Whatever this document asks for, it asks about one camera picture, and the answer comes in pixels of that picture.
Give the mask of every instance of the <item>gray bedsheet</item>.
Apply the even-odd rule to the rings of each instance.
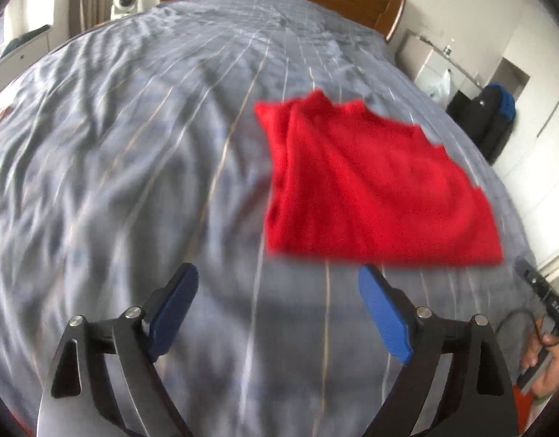
[[[493,206],[500,267],[385,265],[388,280],[448,318],[496,325],[527,302],[511,266],[528,244],[504,186],[379,34],[301,0],[163,4],[34,65],[0,124],[0,394],[29,426],[68,319],[115,317],[187,260],[200,289],[157,368],[197,436],[362,434],[400,364],[358,265],[263,246],[271,161],[252,105],[314,88],[420,124]],[[521,335],[503,343],[512,373]]]

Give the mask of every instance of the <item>cable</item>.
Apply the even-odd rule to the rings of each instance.
[[[506,315],[505,318],[500,320],[500,323],[496,327],[496,335],[498,335],[500,333],[500,329],[502,329],[502,326],[505,325],[507,321],[511,320],[514,316],[519,315],[519,314],[523,314],[526,317],[531,318],[532,325],[534,326],[534,331],[535,331],[536,337],[538,338],[538,341],[540,342],[540,344],[544,348],[550,349],[552,347],[556,347],[559,344],[559,341],[557,341],[556,343],[550,344],[550,345],[547,345],[546,343],[544,343],[544,341],[542,340],[542,336],[540,334],[540,330],[538,329],[538,325],[536,325],[535,315],[532,314],[532,311],[530,309],[525,308],[525,307],[520,307],[518,309],[514,309],[513,311],[509,312],[509,314]]]

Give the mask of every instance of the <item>backpack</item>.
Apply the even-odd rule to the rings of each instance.
[[[489,84],[454,120],[493,164],[514,128],[514,97],[500,84]]]

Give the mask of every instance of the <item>blue gripper pad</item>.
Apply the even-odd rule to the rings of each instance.
[[[193,264],[184,263],[169,283],[148,300],[147,311],[151,311],[152,319],[146,334],[152,344],[147,353],[154,362],[168,352],[197,291],[198,271]]]
[[[409,327],[389,295],[366,266],[360,268],[358,289],[386,349],[401,363],[406,364],[413,356],[409,342]]]

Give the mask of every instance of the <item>white cabinet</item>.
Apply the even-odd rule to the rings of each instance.
[[[44,31],[0,60],[0,92],[27,68],[48,53],[48,31]]]
[[[397,64],[415,85],[425,92],[438,82],[447,70],[451,76],[449,98],[453,98],[458,90],[469,98],[474,98],[481,92],[481,87],[461,67],[418,36],[407,38],[397,55]]]

